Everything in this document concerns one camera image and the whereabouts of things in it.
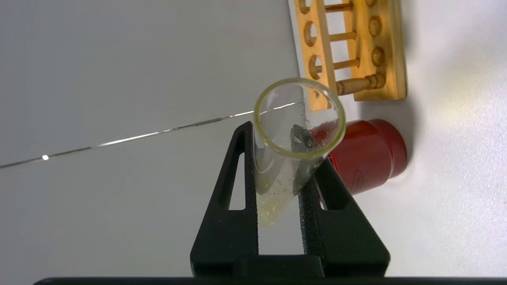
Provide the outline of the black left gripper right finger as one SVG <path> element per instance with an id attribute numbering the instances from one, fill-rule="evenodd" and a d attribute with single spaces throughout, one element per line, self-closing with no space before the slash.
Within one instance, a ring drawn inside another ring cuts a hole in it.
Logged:
<path id="1" fill-rule="evenodd" d="M 298 277 L 383 277 L 391 255 L 330 159 L 319 159 L 299 193 L 303 255 L 290 257 Z"/>

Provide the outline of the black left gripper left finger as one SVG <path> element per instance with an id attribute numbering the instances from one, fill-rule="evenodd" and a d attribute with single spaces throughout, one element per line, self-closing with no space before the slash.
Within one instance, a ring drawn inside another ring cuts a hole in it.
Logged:
<path id="1" fill-rule="evenodd" d="M 212 196 L 190 252 L 194 277 L 231 276 L 244 257 L 259 254 L 252 123 L 238 126 L 230 140 Z M 244 209 L 230 202 L 240 155 L 244 155 Z"/>

